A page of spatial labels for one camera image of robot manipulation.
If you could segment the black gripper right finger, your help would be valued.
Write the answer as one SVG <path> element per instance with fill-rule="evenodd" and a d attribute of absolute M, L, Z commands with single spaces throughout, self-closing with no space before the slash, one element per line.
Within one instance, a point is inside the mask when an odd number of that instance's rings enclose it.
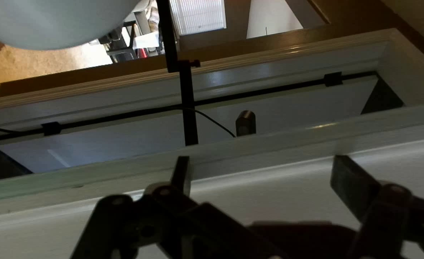
<path fill-rule="evenodd" d="M 349 212 L 361 221 L 380 185 L 350 157 L 334 156 L 330 188 Z"/>

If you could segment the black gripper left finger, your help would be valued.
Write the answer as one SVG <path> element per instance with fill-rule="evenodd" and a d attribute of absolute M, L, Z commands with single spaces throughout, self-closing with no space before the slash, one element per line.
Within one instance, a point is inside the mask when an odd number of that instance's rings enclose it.
<path fill-rule="evenodd" d="M 190 191 L 189 159 L 178 157 L 170 176 L 170 189 L 180 196 L 188 196 Z"/>

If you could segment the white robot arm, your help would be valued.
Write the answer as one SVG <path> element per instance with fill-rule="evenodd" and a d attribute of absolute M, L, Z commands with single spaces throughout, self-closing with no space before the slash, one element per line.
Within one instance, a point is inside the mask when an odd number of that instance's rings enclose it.
<path fill-rule="evenodd" d="M 54 51 L 96 39 L 119 26 L 136 0 L 0 0 L 0 42 L 32 51 Z M 291 91 L 288 68 L 311 57 L 326 60 L 326 52 L 290 47 L 284 37 L 224 42 L 192 51 L 180 51 L 182 60 L 198 60 L 201 68 L 192 75 L 201 106 L 229 104 L 267 96 L 274 87 Z M 160 101 L 167 91 L 176 93 L 178 78 L 165 71 L 165 61 L 130 62 L 32 80 L 47 94 L 80 107 L 90 96 L 93 111 L 121 101 Z M 136 193 L 153 173 L 132 168 L 137 162 L 94 163 L 38 178 L 0 180 L 0 218 L 18 218 L 48 208 L 63 208 L 91 201 L 103 193 L 127 191 Z"/>

